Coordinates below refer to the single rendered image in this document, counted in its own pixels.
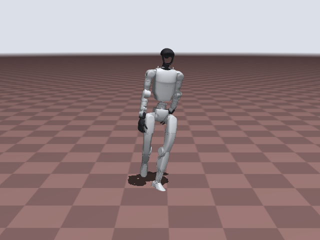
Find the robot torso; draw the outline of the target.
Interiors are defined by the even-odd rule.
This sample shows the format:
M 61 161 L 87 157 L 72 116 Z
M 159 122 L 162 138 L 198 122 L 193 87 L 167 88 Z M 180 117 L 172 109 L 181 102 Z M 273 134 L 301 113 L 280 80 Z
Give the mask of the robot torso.
M 167 103 L 164 101 L 171 101 L 177 81 L 177 71 L 172 67 L 169 67 L 170 70 L 164 70 L 157 66 L 155 68 L 156 73 L 152 78 L 152 93 L 154 99 L 160 101 L 157 103 L 157 106 L 153 108 L 152 112 L 155 113 L 155 121 L 157 122 L 166 122 L 168 119 L 169 110 L 166 109 Z

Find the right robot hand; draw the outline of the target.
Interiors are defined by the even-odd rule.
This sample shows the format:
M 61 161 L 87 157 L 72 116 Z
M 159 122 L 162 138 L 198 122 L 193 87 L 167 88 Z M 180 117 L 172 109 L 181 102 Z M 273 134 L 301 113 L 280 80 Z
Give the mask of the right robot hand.
M 146 129 L 148 129 L 147 128 L 147 126 L 146 126 L 146 124 L 145 124 L 145 118 L 146 118 L 146 113 L 145 112 L 143 112 L 143 114 L 142 114 L 142 117 L 141 116 L 139 116 L 139 121 L 138 121 L 138 130 L 141 132 L 141 133 L 145 133 L 145 130 L 144 130 L 144 126 L 145 126 L 145 128 Z

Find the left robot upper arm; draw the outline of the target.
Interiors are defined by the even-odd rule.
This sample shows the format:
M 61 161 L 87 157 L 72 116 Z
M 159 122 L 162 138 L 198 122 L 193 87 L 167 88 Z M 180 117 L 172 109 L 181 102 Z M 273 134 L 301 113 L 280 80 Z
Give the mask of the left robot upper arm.
M 177 79 L 176 79 L 173 97 L 180 98 L 182 96 L 182 92 L 180 91 L 180 88 L 182 86 L 184 75 L 180 71 L 176 70 L 176 72 L 177 72 Z

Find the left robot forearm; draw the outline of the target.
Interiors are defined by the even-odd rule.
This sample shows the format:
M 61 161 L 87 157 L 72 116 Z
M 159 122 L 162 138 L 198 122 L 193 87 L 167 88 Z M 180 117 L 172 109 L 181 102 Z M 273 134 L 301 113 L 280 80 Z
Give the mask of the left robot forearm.
M 180 98 L 181 97 L 179 97 L 179 98 L 172 97 L 172 102 L 171 102 L 170 107 L 168 109 L 170 112 L 172 112 L 173 110 L 175 110 L 177 108 L 177 104 L 178 104 L 178 101 Z

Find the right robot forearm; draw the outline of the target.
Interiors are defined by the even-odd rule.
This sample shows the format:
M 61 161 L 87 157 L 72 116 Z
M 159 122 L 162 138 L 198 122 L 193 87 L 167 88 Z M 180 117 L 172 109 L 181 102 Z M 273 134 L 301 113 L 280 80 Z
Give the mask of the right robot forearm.
M 148 99 L 144 98 L 144 96 L 145 96 L 145 91 L 143 90 L 142 95 L 141 95 L 141 105 L 140 105 L 140 112 L 139 112 L 140 117 L 143 116 L 143 112 L 146 113 L 146 111 L 147 111 Z

